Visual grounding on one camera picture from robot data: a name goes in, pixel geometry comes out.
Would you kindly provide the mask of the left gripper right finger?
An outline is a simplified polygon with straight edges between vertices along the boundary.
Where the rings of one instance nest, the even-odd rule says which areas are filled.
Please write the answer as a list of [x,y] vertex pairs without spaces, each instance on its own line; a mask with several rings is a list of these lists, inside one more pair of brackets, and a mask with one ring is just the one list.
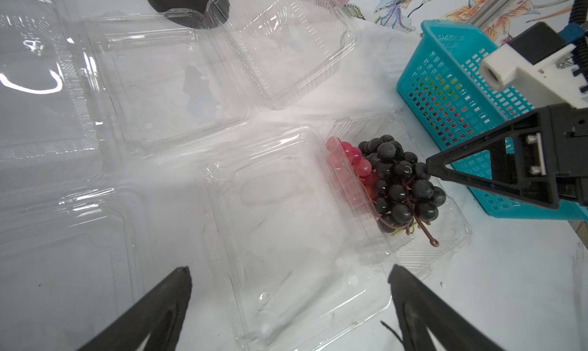
[[406,268],[395,265],[387,282],[401,334],[392,333],[405,350],[435,350],[437,339],[445,350],[500,350]]

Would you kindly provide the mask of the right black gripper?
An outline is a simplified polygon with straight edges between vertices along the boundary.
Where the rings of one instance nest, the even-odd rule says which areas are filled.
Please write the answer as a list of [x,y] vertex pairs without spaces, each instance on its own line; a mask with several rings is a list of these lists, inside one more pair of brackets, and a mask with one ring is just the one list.
[[427,172],[545,209],[587,203],[587,109],[546,106],[427,158]]

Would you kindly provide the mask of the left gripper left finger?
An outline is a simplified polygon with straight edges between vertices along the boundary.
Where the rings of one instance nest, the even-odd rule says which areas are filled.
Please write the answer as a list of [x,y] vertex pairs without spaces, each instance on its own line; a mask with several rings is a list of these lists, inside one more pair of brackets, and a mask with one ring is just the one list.
[[187,266],[171,271],[151,291],[81,347],[82,350],[174,350],[191,299]]

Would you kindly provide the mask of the teal plastic mesh basket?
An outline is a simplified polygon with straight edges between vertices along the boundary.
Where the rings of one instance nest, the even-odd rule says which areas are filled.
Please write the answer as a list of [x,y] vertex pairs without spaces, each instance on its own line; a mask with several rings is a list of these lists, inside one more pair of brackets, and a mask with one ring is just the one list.
[[[534,109],[516,88],[492,90],[479,72],[499,49],[471,24],[428,20],[397,90],[437,146],[445,151]],[[560,201],[549,210],[470,188],[488,215],[502,219],[587,221],[587,208]]]

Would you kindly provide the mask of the clear clamshell container front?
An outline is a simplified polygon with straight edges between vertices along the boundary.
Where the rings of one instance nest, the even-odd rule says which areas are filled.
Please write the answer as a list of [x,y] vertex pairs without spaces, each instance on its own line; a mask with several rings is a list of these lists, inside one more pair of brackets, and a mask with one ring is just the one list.
[[226,285],[240,350],[327,350],[390,306],[401,265],[425,278],[469,240],[453,200],[433,222],[378,221],[341,148],[381,135],[417,146],[395,113],[271,132],[203,167],[214,220],[208,242]]

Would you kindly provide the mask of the red grape bunch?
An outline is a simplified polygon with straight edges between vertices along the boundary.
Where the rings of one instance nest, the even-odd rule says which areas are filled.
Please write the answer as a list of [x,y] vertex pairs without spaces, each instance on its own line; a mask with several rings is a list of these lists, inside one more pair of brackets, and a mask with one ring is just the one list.
[[380,180],[375,166],[363,155],[359,147],[337,137],[326,141],[329,152],[327,162],[335,177],[335,187],[351,204],[373,200],[375,184]]

